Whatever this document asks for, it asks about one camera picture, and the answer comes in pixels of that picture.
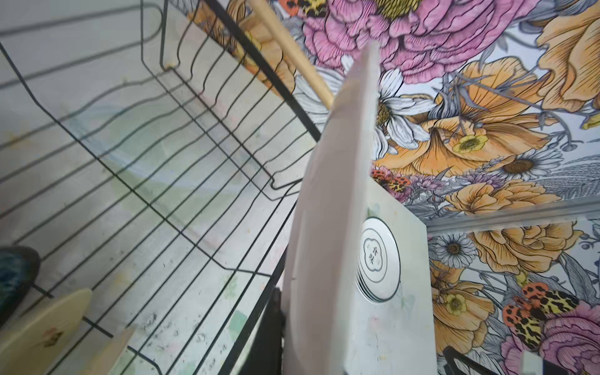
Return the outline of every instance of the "orange flower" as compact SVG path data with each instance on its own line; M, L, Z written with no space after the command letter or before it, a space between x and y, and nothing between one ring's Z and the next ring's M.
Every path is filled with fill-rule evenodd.
M227 6L227 13L238 24L245 33L246 37L254 44L257 50L261 52L267 63L273 68L277 76L281 79L284 85L290 92L296 87L294 73L296 72L295 65L291 60L284 55L279 44L270 35L267 28L260 22L254 14L247 14L247 8L244 0L232 0ZM210 33L220 45L227 48L229 52L238 60L243 60L242 63L246 69L252 74L257 74L256 78L272 89L274 93L279 95L276 89L272 88L270 81L266 75L260 71L258 65L249 56L246 55L244 48L235 40L235 38L225 32L223 23L215 16L213 11L204 3L196 12L194 22L207 33Z
M542 107L574 112L593 99L594 107L600 108L600 2L580 14L553 19L537 44L548 49L539 67L551 71L538 91L544 97Z
M464 211L467 215L493 212L500 209L531 207L555 202L560 197L546 194L543 186L515 179L494 189L481 183L462 188L446 197L451 211ZM545 272L550 263L564 250L571 248L583 233L573 230L575 223L536 225L502 230L471 233L479 258L494 272L521 270Z
M537 91L545 81L536 81L535 76L527 75L518 59L496 60L484 64L482 70L479 70L478 64L470 63L461 70L461 74L493 89L511 81L511 95L531 103L541 100ZM429 132L431 139L420 143L414 150L390 142L398 154L387 154L375 161L376 166L385 166L405 175L437 175L447 168L450 170L446 175L461 175L492 159L513 157L548 143L545 139L547 134L529 130L539 127L539 120L535 114L523 114L528 105L474 84L466 90L475 104L487 110L470 107L461 99L460 116L443 119L427 119L426 113L414 116L411 120ZM436 102L442 102L440 96Z
M485 320L494 312L494 304L477 295L483 285L458 280L463 269L449 268L435 260L431 262L436 352L442 354L446 346L452 346L466 354L484 342Z

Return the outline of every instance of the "daisy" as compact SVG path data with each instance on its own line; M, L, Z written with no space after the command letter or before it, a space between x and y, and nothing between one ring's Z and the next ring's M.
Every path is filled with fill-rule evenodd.
M522 179L529 181L549 174L563 161L556 149L531 149L514 157L507 164L502 163L493 173L503 179Z
M452 268L468 266L477 255L475 244L465 233L431 238L428 247L432 259Z
M346 74L354 60L350 56L343 56L341 62L344 74ZM315 68L333 95L337 95L344 82L344 76L335 70L323 67ZM400 69L388 70L379 79L377 120L373 133L373 160L383 158L386 153L398 154L398 151L388 144L389 140L407 149L416 149L419 147L418 142L429 140L429 133L420 125L406 119L405 116L429 112L436 104L426 95L400 95L399 91L403 82ZM329 111L302 76L298 76L296 79L294 97L317 128L323 131Z

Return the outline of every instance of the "black wire rack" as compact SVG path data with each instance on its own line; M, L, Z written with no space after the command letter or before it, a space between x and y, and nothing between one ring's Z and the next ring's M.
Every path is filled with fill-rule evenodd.
M62 17L40 9L50 21L0 31L0 239L41 257L15 315L94 291L48 374L77 373L131 325L117 373L229 373L280 279L320 133L202 1L241 59L167 0L83 2L70 17L58 4Z

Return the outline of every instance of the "metal wire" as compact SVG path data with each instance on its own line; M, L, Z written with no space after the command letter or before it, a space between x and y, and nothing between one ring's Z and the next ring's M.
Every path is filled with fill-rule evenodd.
M152 289L148 290L146 298L143 301L139 301L137 305L133 305L127 310L127 323L125 327L138 322L149 307L159 301L161 294L166 292L168 285L175 282L178 275L183 272L182 270L189 267L188 263L194 256L197 256L196 254L201 254L200 259L205 259L203 260L204 263L193 273L193 276L190 275L189 279L186 279L187 281L180 286L177 294L170 297L169 305L164 306L160 318L156 317L152 323L153 328L144 333L141 344L132 344L128 347L133 356L122 369L122 374L130 368L136 358L147 362L158 374L169 374L174 371L176 366L180 365L181 361L184 361L182 357L198 331L205 326L207 318L211 316L211 313L215 313L216 306L223 303L223 296L226 294L227 288L232 285L235 275L248 274L249 278L245 282L245 285L241 287L242 291L237 295L235 302L222 316L219 316L219 324L217 325L219 329L212 341L207 345L204 353L198 354L197 362L194 363L193 373L196 374L201 369L206 369L207 358L216 350L215 345L218 339L221 337L242 299L246 296L247 290L253 285L256 277L269 278L267 285L271 289L281 276L281 272L283 271L281 261L278 262L273 274L263 272L261 267L267 257L269 257L274 245L278 241L285 241L285 233L291 223L290 218L295 207L295 197L298 193L301 178L293 178L291 181L287 181L284 177L280 176L283 176L283 172L292 169L295 171L295 174L301 177L301 173L303 173L302 162L306 160L306 156L312 150L312 146L307 145L314 145L314 141L318 140L320 134L275 73L275 70L283 61L283 56L276 66L270 66L218 2L206 0L205 4L214 11L217 19L231 35L230 38L235 38L236 43L244 49L243 57L237 61L235 67L228 71L224 79L221 80L214 97L206 92L207 83L209 80L220 77L223 69L225 69L223 64L229 64L232 57L227 53L227 47L221 46L217 58L212 61L205 76L198 76L195 71L196 64L200 62L205 64L207 56L212 56L211 54L213 54L214 46L216 45L216 42L206 37L193 54L189 75L185 77L182 69L185 65L183 63L187 63L187 61L180 55L180 52L182 51L183 43L193 38L192 34L194 33L191 30L198 27L193 23L196 16L195 11L178 40L175 54L177 63L175 65L165 64L166 43L169 39L167 37L167 12L173 11L169 10L167 0L164 1L162 8L155 4L145 4L144 0L141 0L139 5L90 12L74 17L38 22L0 31L0 52L7 60L16 77L0 83L0 94L4 90L20 85L35 106L50 118L49 122L45 122L0 142L0 156L2 152L14 153L14 150L18 150L22 145L26 145L32 139L42 136L47 131L61 131L70 139L67 142L58 144L53 149L36 154L34 158L26 157L23 159L23 162L17 160L16 163L10 164L10 167L5 169L4 174L0 176L0 188L18 184L21 180L25 181L28 175L36 173L40 169L45 169L47 166L52 165L52 163L56 163L56 160L64 157L69 152L79 152L81 150L89 155L89 157L78 161L74 168L66 170L64 173L58 173L48 181L41 179L38 185L28 186L24 189L23 193L18 193L15 196L16 199L6 200L6 204L3 203L2 211L0 211L0 223L3 223L2 220L7 221L15 217L19 218L22 213L28 213L33 207L42 205L44 202L52 199L53 194L57 191L62 191L69 185L78 183L85 173L89 173L90 170L97 168L97 166L100 166L107 172L107 176L98 179L94 184L86 185L87 187L81 189L76 196L69 197L60 208L42 212L38 217L24 223L19 221L19 224L23 225L15 228L14 232L7 232L11 237L11 242L14 244L35 242L42 260L40 278L38 278L38 283L33 287L35 291L30 292L30 295L25 299L26 302L24 302L24 306L20 309L20 314L27 313L44 299L68 293L75 285L77 288L89 287L94 291L102 293L102 291L109 287L110 282L118 276L123 267L134 259L139 259L139 257L143 256L140 252L144 251L157 235L162 236L162 233L167 229L168 233L171 233L168 238L161 239L165 245L161 245L160 249L153 250L152 257L145 259L144 264L136 270L137 273L135 276L131 280L128 280L127 284L118 290L118 293L110 296L110 299L107 301L99 301L98 306L94 305L94 298L92 297L92 310L83 317L83 324L87 325L88 328L80 331L73 342L69 344L64 354L54 363L48 374L68 371L64 370L63 366L69 362L68 359L70 359L70 356L77 355L77 351L80 350L82 343L90 337L92 332L99 332L108 338L112 338L114 332L105 327L110 326L110 320L113 319L113 315L119 313L120 310L117 306L120 306L127 298L131 298L131 293L144 287L142 280L146 280L153 274L153 270L161 262L161 259L172 253L173 249L176 249L176 244L185 244L185 253L182 253L177 263L171 266L168 272L160 276L156 285L153 284ZM201 2L198 1L197 9L200 8L200 5ZM152 30L149 36L144 35L145 10L160 14L158 29ZM139 12L140 22L140 35L137 42L92 53L72 61L53 65L49 68L35 70L32 73L23 74L18 64L11 58L10 51L2 43L5 38L9 37L15 38L22 34L32 33L42 34L52 28L64 25L82 25L82 27L85 27L85 23L91 20L109 19L110 17L123 14L135 14L137 11ZM209 35L212 34L216 22L215 20L210 26ZM145 56L145 47L150 43L154 43L156 36L159 34L160 54L156 61L148 61L146 60L147 56ZM89 101L79 105L77 109L70 111L66 115L57 116L52 113L52 109L45 105L48 103L48 99L45 98L42 102L36 95L35 84L39 79L52 77L58 72L70 71L70 69L78 65L85 65L89 62L102 64L103 59L108 56L136 48L140 50L140 69L147 71L148 76L130 82L122 82L105 89L103 92L96 93ZM226 89L226 87L235 83L234 77L239 77L240 74L248 75L244 67L244 61L247 60L247 56L259 67L259 70L243 87L239 88L234 95L231 95L229 93L230 89ZM156 65L161 68L160 71L153 70L151 67ZM260 95L257 95L257 85L262 85L262 82L257 80L259 73L267 77L268 85L261 86L262 92ZM202 82L202 88L198 90L200 81ZM157 88L160 91L158 94L145 94L142 97L131 98L132 102L129 105L114 111L114 113L93 130L77 135L66 125L67 121L78 119L80 116L101 105L104 100L110 100L116 95L126 95L126 90L131 88L142 89L146 87L152 88L144 90L148 93ZM271 93L272 88L277 90L283 100L276 98ZM226 91L228 92L227 100L233 98L233 101L223 108L220 106L222 102L221 97L225 95ZM112 127L119 121L123 121L126 116L132 116L132 113L137 113L136 111L144 111L144 108L147 106L159 106L164 101L169 103L168 110L154 114L150 118L139 122L138 125L122 134L119 139L111 140L110 142L112 143L110 145L107 145L101 151L97 150L94 143L97 137L103 136L107 131L111 131ZM268 113L261 113L261 106L274 103L275 101L278 101L278 104L274 109ZM241 106L242 104L247 105L248 103L251 103L249 108L245 112L240 113L237 106ZM202 110L196 113L196 108L198 107ZM290 109L293 113L291 117L287 115ZM239 120L232 119L231 114L235 114ZM207 124L206 118L210 119L210 124ZM248 120L256 118L261 118L261 121L252 125L250 128L251 131L247 131L248 123L255 121ZM145 143L142 142L153 128L163 126L165 122L169 123L169 127L165 128L165 131L160 133L160 136L153 135L152 142L148 144L146 144L146 141L144 141ZM277 122L274 129L272 129L273 125L270 125L273 122ZM270 131L272 132L270 136L265 139L261 138L263 132ZM147 171L147 173L145 172L143 178L136 182L128 181L125 175L131 173L138 163L156 153L166 143L174 142L174 137L185 137L186 134L193 135L187 138L183 144L174 143L177 144L176 149L171 150L169 153L164 153L165 158L152 165L152 170ZM312 143L307 142L307 137L313 139ZM123 153L124 145L137 142L145 146L137 150L136 153L128 155L129 159L126 163L115 165L111 158L117 153ZM231 143L234 145L233 147L226 146ZM197 155L193 159L186 161L185 165L181 165L177 173L171 173L166 186L161 187L159 191L151 191L152 194L149 197L149 193L143 190L145 186L152 183L155 178L167 171L174 163L181 162L181 158L191 152ZM208 171L202 172L201 181L196 181L193 188L185 190L185 194L181 196L180 200L173 207L168 209L162 208L160 205L162 200L170 194L179 194L177 190L180 183L189 179L196 169L204 168L206 163L214 165L211 164ZM271 165L278 165L278 167L272 168ZM221 178L221 175L224 173L228 173L228 177ZM85 220L73 222L67 230L60 232L60 237L53 237L52 228L60 226L61 223L71 218L71 216L74 217L97 194L100 194L112 184L117 184L120 189L123 187L125 190L119 194L115 193L114 198L111 198L110 201L103 202L97 209L90 211L88 214L89 217L86 217ZM218 184L219 188L211 190L215 184ZM194 208L193 215L186 217L185 221L176 218L182 208L188 207L200 194L206 194L207 191L210 191L210 195L202 196L203 203L201 206ZM117 226L107 230L106 233L103 231L101 241L97 243L90 242L89 244L85 242L85 238L91 236L90 233L101 227L105 221L110 220L114 215L118 214L121 207L132 199L133 202L140 202L140 206L137 206L134 211L120 220ZM272 204L264 206L265 202L272 202ZM216 214L212 212L215 206L220 207L220 211L216 211ZM252 232L248 229L250 236L247 239L247 243L244 243L244 248L241 249L239 257L233 259L234 264L230 265L231 261L226 255L221 255L222 252L220 250L226 247L226 244L230 240L233 240L236 236L240 236L240 233L244 230L242 224L253 220L253 215L259 211L264 212L265 218L257 222L258 226ZM148 215L150 215L149 217L153 221L150 226L143 228L140 232L138 225ZM196 235L194 232L192 236L190 230L195 223L199 223L198 220L203 220L203 233ZM205 248L203 241L215 230L221 231L223 223L227 226L225 232L219 233L223 238L219 238L219 243L215 244L214 249ZM81 283L77 278L78 275L86 272L86 270L95 268L96 264L99 264L97 262L102 262L108 256L107 252L113 251L112 248L115 246L115 243L125 236L132 236L132 239L134 239L134 242L132 242L133 246L122 249L118 257L111 257L107 267L102 271L96 270L91 275L90 280L86 281L86 285L78 284ZM64 253L71 255L69 253L71 248L77 247L84 247L85 250L82 250L83 252L80 255L71 260L65 258ZM244 266L244 262L250 254L254 253L256 253L254 256L260 255L257 258L257 265L253 265L251 269L247 269ZM56 264L61 266L61 270L59 273L53 274L52 267L56 266ZM194 329L189 332L187 337L181 338L182 345L177 353L172 355L172 360L165 364L154 359L148 352L145 353L145 350L150 347L152 338L156 338L157 331L163 326L163 323L167 319L171 319L173 314L177 313L178 305L190 298L190 290L195 285L195 282L200 277L203 277L209 265L216 265L223 271L228 272L226 280L223 284L216 283L215 281L215 292L218 290L218 293L210 301L207 301L206 306L202 306L202 318L195 325ZM236 342L233 345L234 350L232 352L227 351L222 354L223 358L227 357L229 367L231 367L232 363L235 363L247 340L248 332L256 324L257 314L262 309L260 304L264 305L266 302L264 293L260 298L256 297L256 300L258 300L259 305L252 308L251 319L244 326L244 332L246 333L243 335L242 341ZM213 366L210 365L208 370L212 371L212 368Z

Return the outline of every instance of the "pink peony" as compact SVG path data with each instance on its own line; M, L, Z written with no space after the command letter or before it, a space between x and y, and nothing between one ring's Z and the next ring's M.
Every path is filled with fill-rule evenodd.
M317 65L342 71L341 57L381 45L384 69L406 83L428 82L476 56L540 0L332 0L323 18L307 17L306 48Z
M600 375L600 305L592 308L580 301L573 311L546 321L542 333L539 355L546 361L574 374ZM507 375L519 374L525 349L513 336L502 343L502 367Z

